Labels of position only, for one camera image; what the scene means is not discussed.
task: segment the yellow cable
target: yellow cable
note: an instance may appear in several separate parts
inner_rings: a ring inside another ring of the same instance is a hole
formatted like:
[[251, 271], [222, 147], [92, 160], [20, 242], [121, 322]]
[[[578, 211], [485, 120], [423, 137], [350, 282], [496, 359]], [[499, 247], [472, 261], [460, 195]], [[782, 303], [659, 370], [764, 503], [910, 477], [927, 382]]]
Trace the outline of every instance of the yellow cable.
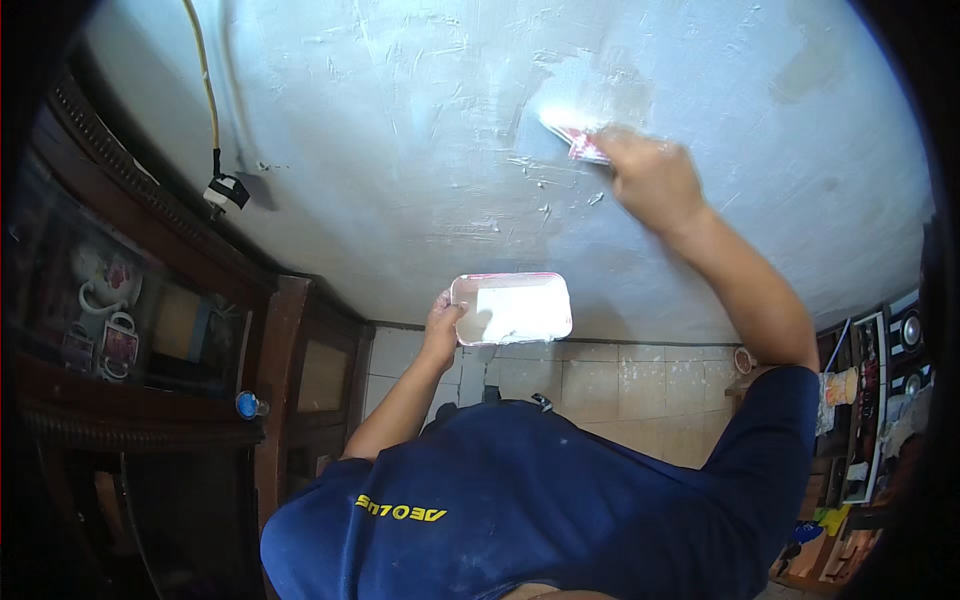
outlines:
[[193, 37], [197, 40], [197, 54], [200, 55], [200, 70], [204, 74], [204, 88], [206, 89], [206, 103], [210, 106], [210, 123], [213, 129], [213, 149], [220, 148], [220, 122], [217, 120], [217, 103], [213, 100], [213, 86], [210, 84], [210, 71], [206, 67], [206, 50], [204, 49], [204, 32], [200, 29], [200, 19], [193, 10], [193, 2], [183, 0], [183, 6], [190, 15], [190, 24], [193, 25]]

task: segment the wooden cabinet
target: wooden cabinet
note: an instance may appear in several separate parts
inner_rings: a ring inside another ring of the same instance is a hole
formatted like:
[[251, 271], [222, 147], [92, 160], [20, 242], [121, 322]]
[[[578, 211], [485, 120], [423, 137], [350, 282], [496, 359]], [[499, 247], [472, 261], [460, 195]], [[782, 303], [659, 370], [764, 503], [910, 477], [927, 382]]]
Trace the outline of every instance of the wooden cabinet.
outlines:
[[[218, 236], [69, 75], [5, 211], [16, 412], [84, 584], [118, 598], [272, 593], [259, 532], [343, 450], [372, 329]], [[267, 416], [242, 419], [242, 391]]]

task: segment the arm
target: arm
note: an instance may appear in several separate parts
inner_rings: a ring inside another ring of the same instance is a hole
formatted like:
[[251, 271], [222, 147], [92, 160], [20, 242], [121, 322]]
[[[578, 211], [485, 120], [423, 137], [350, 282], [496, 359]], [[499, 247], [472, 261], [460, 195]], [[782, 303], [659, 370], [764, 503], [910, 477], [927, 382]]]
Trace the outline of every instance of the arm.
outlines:
[[616, 169], [616, 198], [707, 280], [757, 361], [818, 372], [813, 323], [803, 303], [704, 201], [686, 149], [623, 130], [606, 130], [596, 143]]
[[453, 366], [457, 347], [454, 325], [464, 316], [464, 306], [450, 304], [449, 290], [437, 297], [427, 316], [423, 347], [413, 364], [380, 405], [353, 432], [341, 460], [376, 460], [380, 450], [415, 439], [423, 428], [440, 377]]

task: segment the yellow cloth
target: yellow cloth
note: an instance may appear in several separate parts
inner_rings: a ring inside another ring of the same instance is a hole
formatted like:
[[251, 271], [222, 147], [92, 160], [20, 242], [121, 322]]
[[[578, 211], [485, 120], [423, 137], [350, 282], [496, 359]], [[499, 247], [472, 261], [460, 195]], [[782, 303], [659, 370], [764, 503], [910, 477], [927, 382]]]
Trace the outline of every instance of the yellow cloth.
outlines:
[[850, 504], [844, 504], [840, 510], [828, 510], [827, 515], [820, 519], [817, 524], [827, 530], [828, 536], [837, 535], [837, 532], [840, 531], [840, 525], [843, 524], [843, 519], [847, 518], [847, 513], [850, 512], [850, 506]]

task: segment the shirt logo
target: shirt logo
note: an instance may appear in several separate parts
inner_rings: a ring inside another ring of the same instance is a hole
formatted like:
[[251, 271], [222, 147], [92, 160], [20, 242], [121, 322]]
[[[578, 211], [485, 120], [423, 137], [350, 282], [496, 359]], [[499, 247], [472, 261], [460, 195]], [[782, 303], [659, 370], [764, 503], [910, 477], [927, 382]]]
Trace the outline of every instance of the shirt logo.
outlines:
[[367, 509], [367, 512], [373, 516], [390, 515], [396, 520], [403, 520], [404, 518], [410, 517], [415, 521], [435, 521], [441, 516], [446, 515], [446, 511], [422, 509], [419, 506], [409, 507], [406, 504], [398, 504], [396, 506], [393, 504], [377, 504], [370, 500], [369, 496], [362, 493], [353, 505]]

